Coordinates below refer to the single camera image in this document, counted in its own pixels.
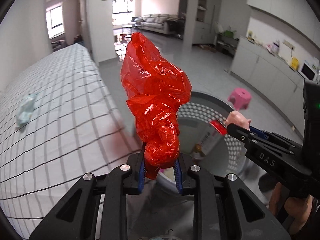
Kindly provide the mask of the person right hand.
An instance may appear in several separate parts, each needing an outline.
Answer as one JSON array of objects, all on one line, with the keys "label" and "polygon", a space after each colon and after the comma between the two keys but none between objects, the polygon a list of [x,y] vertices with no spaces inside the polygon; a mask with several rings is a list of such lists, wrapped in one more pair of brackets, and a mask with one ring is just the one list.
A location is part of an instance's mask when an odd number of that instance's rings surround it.
[{"label": "person right hand", "polygon": [[[280,201],[282,188],[282,184],[278,182],[269,201],[269,210],[274,216],[277,213],[277,204]],[[306,224],[311,213],[313,199],[313,196],[308,195],[306,199],[290,197],[286,200],[284,208],[288,215],[294,218],[289,228],[289,234],[298,233]]]}]

